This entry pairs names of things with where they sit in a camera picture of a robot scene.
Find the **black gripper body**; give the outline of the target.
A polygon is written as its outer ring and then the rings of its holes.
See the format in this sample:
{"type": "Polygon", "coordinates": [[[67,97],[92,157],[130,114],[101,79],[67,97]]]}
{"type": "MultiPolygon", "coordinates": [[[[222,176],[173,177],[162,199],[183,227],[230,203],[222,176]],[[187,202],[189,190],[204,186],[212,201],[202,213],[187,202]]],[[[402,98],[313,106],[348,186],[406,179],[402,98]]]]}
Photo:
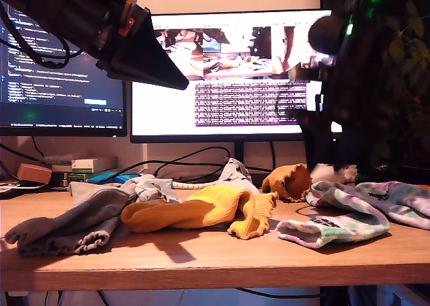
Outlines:
{"type": "Polygon", "coordinates": [[[127,37],[137,0],[54,0],[50,29],[97,60],[127,37]]]}

